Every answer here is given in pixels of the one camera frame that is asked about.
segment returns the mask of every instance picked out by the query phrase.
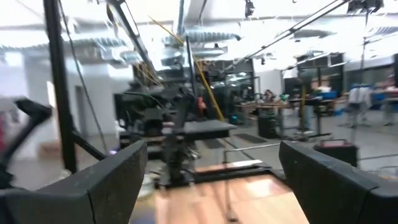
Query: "wooden floor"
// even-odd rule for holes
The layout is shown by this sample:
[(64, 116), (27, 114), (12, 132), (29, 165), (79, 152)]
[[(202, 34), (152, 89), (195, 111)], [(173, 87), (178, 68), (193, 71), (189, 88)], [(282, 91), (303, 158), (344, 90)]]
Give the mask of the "wooden floor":
[[(220, 181), (156, 191), (152, 199), (138, 202), (134, 209), (141, 216), (146, 213), (146, 217), (155, 217), (155, 220), (142, 222), (142, 218), (137, 218), (131, 223), (227, 223), (225, 185), (225, 181)], [(293, 192), (273, 175), (229, 180), (229, 190), (237, 223), (308, 223)], [(154, 214), (148, 214), (148, 206)]]

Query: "doorway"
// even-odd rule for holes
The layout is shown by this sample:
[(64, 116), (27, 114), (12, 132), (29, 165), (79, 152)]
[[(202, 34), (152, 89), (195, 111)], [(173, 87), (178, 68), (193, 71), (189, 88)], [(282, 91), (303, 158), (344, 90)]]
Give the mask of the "doorway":
[(86, 125), (86, 96), (85, 91), (82, 86), (75, 87), (76, 93), (76, 105), (77, 105), (77, 114), (78, 118), (75, 121), (78, 122), (80, 127), (79, 132), (82, 137), (88, 136), (87, 125)]

